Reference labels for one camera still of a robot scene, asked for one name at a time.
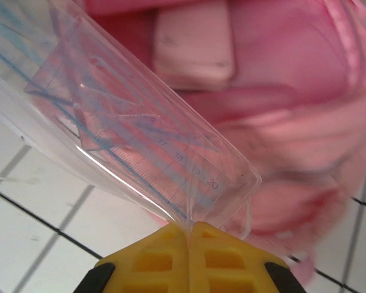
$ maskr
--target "tile grout line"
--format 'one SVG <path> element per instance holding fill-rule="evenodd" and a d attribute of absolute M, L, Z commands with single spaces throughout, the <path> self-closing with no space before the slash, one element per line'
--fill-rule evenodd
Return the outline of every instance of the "tile grout line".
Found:
<path fill-rule="evenodd" d="M 346 293 L 360 293 L 359 291 L 354 290 L 353 288 L 350 288 L 347 285 L 342 286 L 340 288 L 339 293 L 343 293 L 343 292 L 345 292 L 345 290 L 347 290 Z"/>
<path fill-rule="evenodd" d="M 77 200 L 77 202 L 74 204 L 73 208 L 71 209 L 71 211 L 66 215 L 66 217 L 64 218 L 64 220 L 60 224 L 60 226 L 58 228 L 59 231 L 64 230 L 68 226 L 68 224 L 71 222 L 71 220 L 73 219 L 73 217 L 77 214 L 78 210 L 80 210 L 81 206 L 84 204 L 84 202 L 87 200 L 87 198 L 89 197 L 89 195 L 92 193 L 92 190 L 93 189 L 94 189 L 94 187 L 91 186 L 91 185 L 88 185 L 84 189 L 84 191 L 81 193 L 79 199 Z M 27 283 L 29 282 L 29 280 L 32 278 L 32 276 L 34 275 L 34 273 L 39 268 L 40 264 L 43 262 L 43 260 L 49 254 L 49 252 L 53 248 L 54 244 L 56 244 L 56 242 L 59 239 L 59 237 L 60 237 L 60 234 L 59 233 L 55 233 L 50 238 L 49 242 L 45 245 L 45 247 L 40 252 L 40 254 L 38 255 L 38 257 L 35 259 L 35 261 L 33 262 L 33 264 L 30 266 L 30 268 L 24 274 L 24 276 L 22 277 L 22 279 L 20 280 L 20 282 L 17 284 L 17 286 L 13 290 L 13 293 L 19 293 L 19 292 L 21 292 L 24 289 L 24 287 L 27 285 Z"/>
<path fill-rule="evenodd" d="M 74 245 L 76 245 L 80 249 L 83 249 L 85 252 L 89 253 L 90 255 L 94 256 L 95 258 L 102 259 L 102 256 L 101 255 L 99 255 L 96 252 L 94 252 L 93 250 L 89 249 L 84 244 L 80 243 L 79 241 L 73 239 L 71 236 L 67 235 L 63 231 L 61 231 L 58 228 L 54 227 L 52 224 L 50 224 L 47 221 L 43 220 L 38 215 L 36 215 L 33 212 L 29 211 L 28 209 L 26 209 L 25 207 L 21 206 L 20 204 L 18 204 L 17 202 L 15 202 L 14 200 L 12 200 L 11 198 L 7 197 L 6 195 L 2 194 L 1 192 L 0 192 L 0 198 L 2 198 L 3 200 L 5 200 L 6 202 L 8 202 L 9 204 L 11 204 L 12 206 L 14 206 L 15 208 L 20 209 L 25 214 L 27 214 L 29 217 L 32 217 L 34 220 L 40 222 L 42 225 L 46 226 L 50 230 L 53 230 L 54 232 L 56 232 L 60 236 L 64 237 L 66 240 L 72 242 Z"/>
<path fill-rule="evenodd" d="M 361 196 L 361 202 L 362 203 L 366 202 L 366 181 L 365 181 L 362 196 Z M 355 255 L 355 252 L 356 252 L 356 246 L 357 246 L 357 243 L 358 243 L 358 239 L 359 239 L 359 233 L 360 233 L 360 230 L 361 230 L 364 211 L 365 211 L 365 206 L 364 206 L 364 204 L 361 204 L 359 206 L 359 209 L 358 209 L 356 221 L 355 221 L 355 224 L 354 224 L 354 231 L 353 231 L 353 235 L 351 237 L 351 243 L 350 243 L 350 246 L 349 246 L 349 249 L 348 249 L 346 264 L 345 264 L 344 270 L 343 270 L 342 282 L 343 282 L 343 284 L 345 284 L 345 286 L 342 288 L 340 293 L 345 293 L 346 289 L 350 289 L 347 286 L 347 282 L 348 282 L 348 279 L 350 277 L 350 273 L 351 273 L 351 269 L 352 269 L 352 265 L 353 265 L 353 259 L 354 259 L 354 255 Z"/>
<path fill-rule="evenodd" d="M 26 156 L 26 154 L 31 150 L 31 146 L 23 145 L 22 148 L 17 152 L 14 157 L 12 157 L 11 161 L 1 170 L 0 178 L 5 178 L 9 175 L 9 173 L 22 161 L 22 159 Z"/>
<path fill-rule="evenodd" d="M 298 258 L 296 258 L 295 256 L 289 256 L 289 258 L 292 260 L 292 261 L 295 261 L 295 262 L 301 262 Z M 318 270 L 317 268 L 315 268 L 315 271 L 317 273 L 317 275 L 320 275 L 322 276 L 323 278 L 327 279 L 328 281 L 331 281 L 333 283 L 335 283 L 336 285 L 339 286 L 339 288 L 342 288 L 344 287 L 344 284 L 342 284 L 342 282 L 336 280 L 335 278 L 331 277 L 330 275 L 322 272 L 321 270 Z"/>

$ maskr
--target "clear plastic bag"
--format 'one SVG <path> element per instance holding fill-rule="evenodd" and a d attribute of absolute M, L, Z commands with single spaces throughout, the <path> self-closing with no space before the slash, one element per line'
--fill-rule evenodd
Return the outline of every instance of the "clear plastic bag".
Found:
<path fill-rule="evenodd" d="M 187 228 L 223 228 L 260 184 L 245 157 L 71 1 L 0 0 L 0 117 L 83 179 Z M 248 233 L 249 213 L 237 234 Z"/>

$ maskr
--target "printed numbers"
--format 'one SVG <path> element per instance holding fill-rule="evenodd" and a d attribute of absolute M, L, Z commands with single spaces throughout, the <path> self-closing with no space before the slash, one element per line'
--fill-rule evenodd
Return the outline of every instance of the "printed numbers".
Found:
<path fill-rule="evenodd" d="M 159 145 L 166 145 L 167 142 L 164 139 L 159 140 Z"/>
<path fill-rule="evenodd" d="M 213 188 L 213 189 L 217 189 L 218 188 L 218 183 L 214 181 L 214 179 L 210 179 L 207 184 Z"/>
<path fill-rule="evenodd" d="M 178 159 L 179 161 L 183 161 L 183 159 L 184 159 L 184 157 L 179 153 L 176 153 L 175 158 Z"/>
<path fill-rule="evenodd" d="M 198 169 L 198 168 L 196 168 L 196 167 L 194 167 L 193 173 L 196 174 L 196 175 L 199 175 L 199 174 L 201 174 L 201 170 Z"/>

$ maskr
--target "white tile floor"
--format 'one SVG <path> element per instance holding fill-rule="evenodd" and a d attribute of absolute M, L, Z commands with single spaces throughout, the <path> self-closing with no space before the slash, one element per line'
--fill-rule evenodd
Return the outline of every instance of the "white tile floor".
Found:
<path fill-rule="evenodd" d="M 357 198 L 318 246 L 307 293 L 366 293 L 366 194 Z M 98 257 L 158 228 L 140 207 L 86 185 L 0 123 L 3 292 L 72 292 Z"/>

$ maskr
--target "pink bag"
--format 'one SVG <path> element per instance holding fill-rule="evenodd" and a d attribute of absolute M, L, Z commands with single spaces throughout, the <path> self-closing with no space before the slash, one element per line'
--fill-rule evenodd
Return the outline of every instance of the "pink bag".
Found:
<path fill-rule="evenodd" d="M 121 4 L 94 3 L 84 2 L 94 19 L 150 66 L 153 13 L 113 15 Z M 241 42 L 231 88 L 180 94 L 263 178 L 247 241 L 281 256 L 311 251 L 366 175 L 366 9 L 357 0 L 234 0 L 230 11 Z"/>

